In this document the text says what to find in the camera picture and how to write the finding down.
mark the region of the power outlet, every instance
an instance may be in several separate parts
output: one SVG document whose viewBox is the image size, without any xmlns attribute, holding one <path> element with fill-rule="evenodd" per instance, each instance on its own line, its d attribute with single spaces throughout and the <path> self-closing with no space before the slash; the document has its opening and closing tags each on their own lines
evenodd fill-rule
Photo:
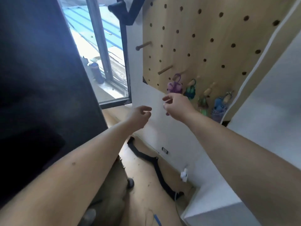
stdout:
<svg viewBox="0 0 301 226">
<path fill-rule="evenodd" d="M 168 155 L 168 151 L 164 147 L 162 147 L 162 151 Z"/>
</svg>

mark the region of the pegboard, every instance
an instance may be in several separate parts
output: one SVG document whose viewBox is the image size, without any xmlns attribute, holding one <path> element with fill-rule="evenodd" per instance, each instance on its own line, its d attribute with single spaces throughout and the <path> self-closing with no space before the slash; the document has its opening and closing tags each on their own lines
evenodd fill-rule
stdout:
<svg viewBox="0 0 301 226">
<path fill-rule="evenodd" d="M 195 107 L 199 96 L 216 83 L 207 98 L 210 111 L 215 98 L 228 91 L 236 96 L 294 2 L 145 0 L 143 43 L 151 41 L 143 48 L 145 81 L 168 93 L 167 84 L 176 73 L 182 76 L 183 91 L 196 79 Z M 170 65 L 171 69 L 158 74 Z"/>
</svg>

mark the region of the window frame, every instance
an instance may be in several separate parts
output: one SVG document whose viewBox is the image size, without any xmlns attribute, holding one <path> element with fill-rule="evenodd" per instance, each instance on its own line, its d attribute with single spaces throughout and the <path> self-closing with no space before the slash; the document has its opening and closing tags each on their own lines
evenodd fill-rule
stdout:
<svg viewBox="0 0 301 226">
<path fill-rule="evenodd" d="M 98 51 L 101 57 L 105 77 L 105 81 L 112 85 L 112 87 L 121 88 L 126 91 L 126 87 L 114 79 L 109 52 L 107 48 L 106 38 L 104 36 L 104 29 L 102 25 L 101 13 L 99 10 L 99 4 L 97 0 L 86 0 L 87 7 L 89 10 L 89 15 L 95 34 L 95 39 L 98 47 Z M 129 74 L 129 59 L 128 59 L 128 47 L 127 47 L 127 34 L 126 34 L 126 25 L 120 24 L 120 33 L 122 41 L 122 49 L 124 56 L 124 64 L 126 70 L 126 82 L 127 82 L 127 91 L 128 97 L 125 98 L 116 98 L 110 101 L 99 102 L 101 109 L 112 108 L 121 105 L 127 105 L 132 103 L 132 94 L 131 94 L 131 84 L 130 84 L 130 74 Z"/>
</svg>

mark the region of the pegboard hole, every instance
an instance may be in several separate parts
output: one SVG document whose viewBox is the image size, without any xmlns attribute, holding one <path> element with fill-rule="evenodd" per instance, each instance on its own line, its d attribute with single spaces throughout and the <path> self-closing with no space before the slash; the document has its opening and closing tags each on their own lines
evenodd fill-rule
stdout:
<svg viewBox="0 0 301 226">
<path fill-rule="evenodd" d="M 273 22 L 273 26 L 277 26 L 279 23 L 280 23 L 279 20 L 275 20 L 275 21 Z"/>
</svg>

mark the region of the caster wheel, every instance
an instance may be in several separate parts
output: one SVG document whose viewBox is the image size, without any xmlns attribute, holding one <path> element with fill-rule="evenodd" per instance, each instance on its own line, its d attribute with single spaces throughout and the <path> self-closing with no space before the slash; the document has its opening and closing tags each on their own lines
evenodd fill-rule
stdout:
<svg viewBox="0 0 301 226">
<path fill-rule="evenodd" d="M 133 188 L 135 185 L 134 180 L 132 178 L 128 178 L 128 186 L 126 187 L 128 190 Z"/>
</svg>

